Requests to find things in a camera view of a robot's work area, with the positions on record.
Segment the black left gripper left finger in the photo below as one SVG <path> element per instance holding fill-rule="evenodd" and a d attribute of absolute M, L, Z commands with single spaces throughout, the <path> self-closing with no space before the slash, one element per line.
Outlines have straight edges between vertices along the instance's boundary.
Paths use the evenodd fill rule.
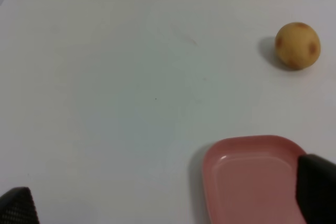
<path fill-rule="evenodd" d="M 1 196 L 1 224 L 39 224 L 35 203 L 28 187 L 15 187 Z"/>

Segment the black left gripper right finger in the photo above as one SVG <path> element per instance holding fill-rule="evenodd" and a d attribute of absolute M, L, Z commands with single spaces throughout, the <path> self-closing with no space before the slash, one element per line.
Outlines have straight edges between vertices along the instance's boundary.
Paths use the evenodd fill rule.
<path fill-rule="evenodd" d="M 301 155 L 296 201 L 306 223 L 335 224 L 335 164 L 314 154 Z"/>

